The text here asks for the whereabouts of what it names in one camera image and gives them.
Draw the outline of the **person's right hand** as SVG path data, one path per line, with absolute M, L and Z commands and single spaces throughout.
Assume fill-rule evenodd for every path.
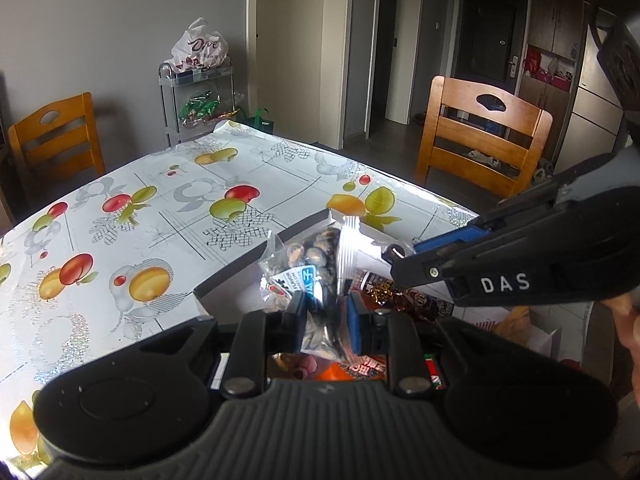
M 640 403 L 640 344 L 639 309 L 634 306 L 630 292 L 602 301 L 613 315 L 616 333 L 620 343 L 629 351 L 632 359 L 631 385 L 634 400 Z

